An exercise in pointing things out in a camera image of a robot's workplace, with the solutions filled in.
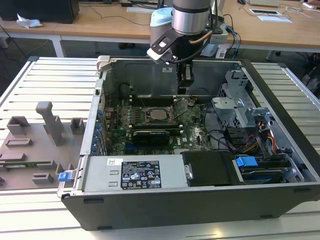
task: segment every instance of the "desk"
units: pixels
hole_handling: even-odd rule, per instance
[[[301,6],[301,2],[281,1],[290,6]],[[14,21],[0,21],[0,24],[14,38],[49,39],[58,57],[64,57],[61,46],[62,40],[116,42],[116,43],[150,43],[150,13],[127,12],[127,8],[116,6],[93,6],[101,17],[90,7],[80,3],[80,12],[73,24],[44,22],[42,27],[25,29]],[[305,11],[306,14],[317,18],[308,18],[302,14],[288,13],[292,23],[266,22],[256,16],[250,16],[247,11],[254,9],[277,10],[283,13],[286,8],[241,5],[236,0],[226,0],[223,12],[233,17],[234,28],[241,35],[242,49],[259,49],[271,51],[320,52],[320,12]],[[231,25],[226,16],[226,23]],[[0,37],[6,34],[0,31]],[[220,46],[220,50],[227,49],[233,41],[230,35],[227,43]]]
[[[101,17],[87,4],[79,4],[80,11],[73,24],[42,22],[42,27],[26,29],[20,27],[15,21],[0,20],[0,24],[13,38],[48,39],[51,40],[57,57],[64,57],[61,45],[62,40],[90,41],[90,42],[116,42],[149,44],[150,42],[150,13],[127,12],[126,7],[92,6]],[[7,35],[0,29],[0,37]]]
[[[230,14],[233,18],[234,29],[241,35],[241,48],[258,49],[271,51],[289,52],[320,52],[320,12],[305,10],[303,13],[311,16],[309,18],[302,14],[286,12],[283,18],[291,18],[292,23],[261,21],[256,16],[250,16],[245,10],[249,9],[272,10],[281,14],[286,11],[286,5],[300,7],[302,2],[281,1],[280,7],[266,7],[241,5],[233,0],[226,0],[223,13]],[[230,17],[226,16],[225,21],[231,26]]]

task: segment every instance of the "blue latch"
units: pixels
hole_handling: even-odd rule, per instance
[[[59,182],[71,182],[71,172],[61,172],[58,177]]]
[[[257,167],[258,163],[254,156],[239,156],[236,160],[238,167]]]

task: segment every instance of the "blue cable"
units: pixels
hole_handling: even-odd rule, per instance
[[[238,34],[232,29],[232,27],[230,26],[226,26],[231,32],[232,34],[234,35],[234,37],[236,38],[236,45],[235,45],[235,51],[234,51],[234,54],[232,56],[232,58],[234,59],[238,53],[238,50],[239,50],[239,47],[240,47],[240,44],[239,44],[239,38],[238,38]]]

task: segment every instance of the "warning label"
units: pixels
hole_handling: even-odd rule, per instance
[[[121,188],[123,190],[161,188],[159,161],[122,162]]]

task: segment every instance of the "copper pipe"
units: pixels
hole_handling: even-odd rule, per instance
[[[212,35],[212,31],[208,31],[205,35],[203,35],[202,37],[198,38],[197,40],[189,40],[189,43],[191,45],[201,44],[204,40],[210,38],[211,35]]]

